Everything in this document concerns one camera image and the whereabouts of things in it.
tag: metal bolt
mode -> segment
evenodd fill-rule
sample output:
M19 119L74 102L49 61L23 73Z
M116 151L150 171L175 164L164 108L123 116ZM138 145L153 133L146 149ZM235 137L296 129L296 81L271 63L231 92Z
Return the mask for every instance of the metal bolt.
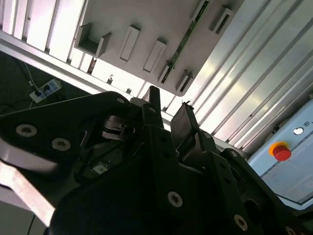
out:
M204 136L207 137L208 139L211 138L211 136L208 133L206 133L206 132L204 133Z
M238 157L237 153L234 152L234 151L230 151L230 154L231 154L234 158Z
M117 100L118 102L122 103L122 104L125 103L125 100L123 100L122 98L117 98L116 100Z
M296 235L296 233L294 232L294 230L291 227L286 227L286 231L289 235Z
M67 139L55 138L52 141L52 148L59 151L68 151L70 149L70 142Z
M174 207L179 208L182 206L182 198L176 192L173 192L173 191L169 192L167 195L167 199L168 199L169 203L171 203L172 206L174 206Z
M15 131L23 137L32 137L37 134L37 128L29 124L21 124L15 128Z
M154 112L154 113L156 112L156 110L155 110L154 108L152 108L152 107L150 107L149 109L150 109L152 112Z
M248 224L246 223L246 220L239 214L236 214L234 216L235 223L238 225L239 228L241 228L243 231L248 230Z

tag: cable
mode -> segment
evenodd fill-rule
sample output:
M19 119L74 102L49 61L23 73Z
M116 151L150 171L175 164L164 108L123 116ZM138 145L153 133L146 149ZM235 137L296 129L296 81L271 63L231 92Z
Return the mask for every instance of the cable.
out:
M34 214L34 216L33 216L32 220L31 220L31 222L30 222L30 225L29 225L29 228L28 228L27 235L29 235L29 234L30 234L30 230L31 230L31 227L33 226L34 220L35 220L35 214Z
M41 90L37 87L37 85L36 85L35 82L34 82L34 79L33 79L32 75L31 75L31 73L30 73L30 71L29 71L29 68L28 68L28 66L27 66L27 63L24 63L24 64L25 64L25 67L26 67L26 69L27 69L29 78L30 78L31 82L33 83L34 87L36 88L36 90L38 90L39 92L41 92Z
M17 64L17 66L19 67L21 73L24 75L24 77L26 78L27 82L30 83L31 81L28 79L27 74L24 72L24 70L21 68L21 65L19 64L19 62L17 61L17 59L14 58L15 63Z
M6 104L6 103L2 103L2 104L0 104L0 106L1 105L6 105L6 106L8 106L5 110L3 110L0 114L3 114L3 113L5 113L6 111L8 111L9 109L14 109L15 111L16 111L16 108L15 108L15 105L17 105L18 103L21 103L21 102L32 102L31 100L28 100L28 99L22 99L22 100L19 100L19 101L16 101L15 103L13 103L13 104Z

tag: power strip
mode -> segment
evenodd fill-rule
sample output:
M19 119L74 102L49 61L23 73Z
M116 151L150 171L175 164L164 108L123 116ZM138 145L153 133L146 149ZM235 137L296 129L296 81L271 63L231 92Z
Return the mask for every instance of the power strip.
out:
M44 93L44 88L45 86L49 86L50 89L46 90ZM40 89L40 95L36 95L35 92L32 92L31 94L29 94L29 96L36 102L39 103L40 101L44 100L47 98L47 96L52 95L53 93L55 93L56 91L60 90L62 88L61 83L56 80L56 79L52 79L51 81L47 82L46 84L44 84L43 86L41 86Z

